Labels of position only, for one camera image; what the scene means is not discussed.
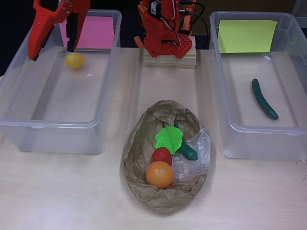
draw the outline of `brown paper bag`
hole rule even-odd
[[[123,172],[133,195],[162,214],[172,213],[185,206],[200,191],[207,176],[204,174],[173,182],[166,189],[147,183],[145,175],[155,150],[154,136],[165,126],[173,126],[174,123],[184,133],[184,140],[191,139],[203,129],[190,110],[175,101],[159,101],[142,115],[123,152]]]

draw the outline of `table surface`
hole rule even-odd
[[[121,49],[111,129],[101,154],[20,152],[0,135],[0,229],[306,229],[307,162],[231,160],[221,153],[209,80],[213,54],[200,51],[196,70],[144,68],[141,57],[139,49]],[[196,92],[199,86],[203,91]],[[168,216],[139,203],[121,171],[131,129],[161,99],[198,115],[213,141],[203,188]]]

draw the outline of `strawberry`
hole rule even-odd
[[[152,155],[152,159],[153,159],[153,162],[164,161],[164,162],[168,163],[170,166],[172,166],[172,164],[173,164],[172,155],[168,151],[168,149],[165,148],[165,147],[157,148]]]

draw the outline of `green cucumber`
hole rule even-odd
[[[273,110],[269,103],[265,100],[262,95],[259,81],[255,78],[251,83],[253,93],[255,95],[256,101],[260,108],[263,110],[266,116],[272,120],[277,120],[279,118],[278,114]]]
[[[184,140],[182,140],[181,147],[178,150],[189,161],[196,161],[198,159],[197,152],[194,149],[192,149],[189,145],[187,145]]]

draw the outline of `clear plastic bin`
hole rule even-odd
[[[36,62],[25,38],[0,83],[0,129],[23,151],[98,154],[108,134],[118,81],[118,11],[90,10],[112,17],[111,49],[76,49],[86,56],[81,70],[63,64],[66,48],[56,24]]]
[[[220,54],[220,20],[274,20],[270,53]],[[287,13],[214,12],[210,16],[210,49],[218,76],[212,78],[219,132],[229,158],[307,160],[307,40]],[[251,91],[257,78],[261,91],[279,115],[269,119]]]

